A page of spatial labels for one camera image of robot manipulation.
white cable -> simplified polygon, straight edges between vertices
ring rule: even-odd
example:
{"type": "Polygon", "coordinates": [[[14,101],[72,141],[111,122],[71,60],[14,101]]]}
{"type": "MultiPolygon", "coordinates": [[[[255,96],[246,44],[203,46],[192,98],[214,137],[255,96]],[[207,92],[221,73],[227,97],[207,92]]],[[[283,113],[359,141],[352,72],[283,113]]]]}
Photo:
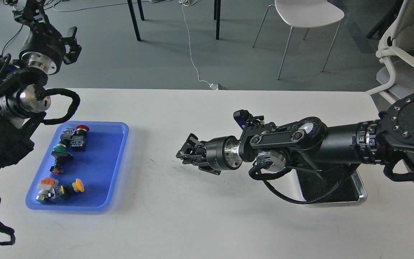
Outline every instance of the white cable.
{"type": "Polygon", "coordinates": [[[182,12],[183,12],[184,24],[186,24],[186,28],[188,29],[189,58],[191,59],[191,63],[193,64],[194,69],[196,69],[196,72],[197,72],[197,80],[198,80],[199,82],[206,82],[206,83],[208,83],[208,84],[209,84],[209,86],[210,86],[210,88],[211,88],[211,87],[213,86],[213,84],[211,84],[211,83],[209,83],[209,82],[207,82],[207,81],[205,81],[205,80],[201,80],[201,78],[199,77],[199,70],[197,69],[196,65],[194,64],[194,61],[193,61],[193,54],[192,54],[192,52],[191,52],[191,36],[189,35],[189,27],[188,27],[188,23],[186,22],[186,16],[185,16],[185,14],[184,14],[184,5],[183,5],[183,4],[181,5],[181,10],[182,10],[182,12]]]}
{"type": "Polygon", "coordinates": [[[194,0],[194,3],[192,4],[190,2],[191,0],[179,0],[179,3],[181,3],[183,6],[192,6],[197,2],[197,0],[194,0]]]}

screw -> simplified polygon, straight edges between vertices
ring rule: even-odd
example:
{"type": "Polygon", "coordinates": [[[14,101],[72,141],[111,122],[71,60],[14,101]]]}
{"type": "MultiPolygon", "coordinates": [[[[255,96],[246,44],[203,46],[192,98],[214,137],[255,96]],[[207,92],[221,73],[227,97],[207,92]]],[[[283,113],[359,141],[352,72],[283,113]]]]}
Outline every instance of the screw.
{"type": "Polygon", "coordinates": [[[253,137],[253,139],[252,139],[252,144],[257,144],[257,143],[259,143],[260,142],[260,137],[259,136],[255,136],[255,137],[253,137]]]}
{"type": "Polygon", "coordinates": [[[303,137],[303,133],[301,131],[295,131],[290,138],[291,141],[298,141],[303,137]]]}

power cord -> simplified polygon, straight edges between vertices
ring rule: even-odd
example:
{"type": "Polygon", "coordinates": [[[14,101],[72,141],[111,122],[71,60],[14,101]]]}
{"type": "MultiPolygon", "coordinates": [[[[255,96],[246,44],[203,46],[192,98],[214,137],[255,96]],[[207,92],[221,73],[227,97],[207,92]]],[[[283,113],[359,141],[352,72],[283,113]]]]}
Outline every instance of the power cord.
{"type": "Polygon", "coordinates": [[[218,90],[219,89],[218,84],[213,84],[213,83],[209,83],[209,82],[207,82],[205,80],[201,80],[201,78],[199,76],[199,70],[197,69],[196,65],[194,64],[193,54],[192,54],[192,51],[191,51],[191,35],[189,34],[189,27],[188,27],[188,23],[186,22],[186,15],[184,14],[184,6],[191,6],[191,5],[185,5],[182,2],[188,2],[189,3],[189,0],[179,0],[179,3],[181,3],[181,10],[183,12],[184,24],[186,24],[186,29],[188,30],[189,58],[191,59],[191,63],[193,64],[194,69],[196,69],[196,72],[197,72],[197,80],[199,82],[206,82],[209,85],[210,89],[212,89],[212,90],[218,90]]]}
{"type": "Polygon", "coordinates": [[[181,3],[183,6],[192,6],[197,2],[197,0],[194,0],[194,3],[191,4],[191,0],[179,0],[179,3],[181,3]]]}

chair leg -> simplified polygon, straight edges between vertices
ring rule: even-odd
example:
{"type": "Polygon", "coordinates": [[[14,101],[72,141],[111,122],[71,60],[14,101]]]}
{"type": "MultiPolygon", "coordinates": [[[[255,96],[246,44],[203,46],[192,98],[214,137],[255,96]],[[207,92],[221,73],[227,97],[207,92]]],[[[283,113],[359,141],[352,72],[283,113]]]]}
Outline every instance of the chair leg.
{"type": "Polygon", "coordinates": [[[308,34],[308,32],[309,32],[309,28],[307,28],[306,33],[304,33],[303,40],[305,40],[305,39],[306,39],[306,35],[308,34]]]}
{"type": "Polygon", "coordinates": [[[277,75],[277,80],[281,79],[281,72],[282,67],[284,66],[285,56],[287,54],[287,50],[289,49],[290,38],[292,37],[293,26],[290,28],[289,40],[287,41],[287,45],[285,46],[284,57],[282,58],[281,68],[279,69],[279,75],[277,75]]]}
{"type": "Polygon", "coordinates": [[[335,43],[335,39],[336,39],[336,36],[338,35],[338,31],[340,30],[340,26],[341,26],[341,21],[340,23],[338,23],[338,28],[336,29],[335,37],[333,37],[332,45],[330,45],[330,49],[328,50],[328,54],[327,54],[327,57],[325,58],[325,62],[323,64],[321,72],[323,72],[325,69],[325,65],[327,64],[327,60],[328,60],[328,57],[330,56],[330,52],[332,52],[333,44],[335,43]]]}
{"type": "Polygon", "coordinates": [[[255,47],[255,43],[257,42],[258,35],[260,34],[260,31],[261,31],[261,27],[263,26],[263,22],[265,21],[266,14],[268,14],[269,7],[271,7],[271,6],[275,6],[275,5],[268,5],[268,7],[266,8],[266,12],[264,13],[263,20],[261,21],[260,28],[258,29],[258,33],[257,33],[257,36],[255,38],[255,41],[253,42],[253,46],[252,47],[255,47]]]}

blue tray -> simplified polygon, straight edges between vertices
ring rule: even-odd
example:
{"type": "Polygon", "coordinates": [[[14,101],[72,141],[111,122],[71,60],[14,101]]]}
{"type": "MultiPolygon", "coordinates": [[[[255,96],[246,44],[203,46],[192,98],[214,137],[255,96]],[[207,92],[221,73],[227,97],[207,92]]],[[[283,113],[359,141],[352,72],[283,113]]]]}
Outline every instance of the blue tray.
{"type": "Polygon", "coordinates": [[[30,189],[25,197],[25,204],[32,210],[73,210],[97,212],[109,205],[113,196],[119,165],[127,140],[129,127],[121,122],[68,121],[61,124],[52,138],[44,155],[38,172],[34,176],[30,189]],[[54,175],[50,172],[54,164],[51,156],[53,147],[60,141],[65,128],[75,128],[78,124],[87,125],[87,147],[85,151],[67,151],[73,160],[64,164],[64,172],[54,175]],[[42,204],[36,201],[39,192],[38,184],[45,177],[59,180],[59,184],[68,184],[79,178],[84,183],[85,191],[72,196],[69,200],[54,204],[42,204]]]}

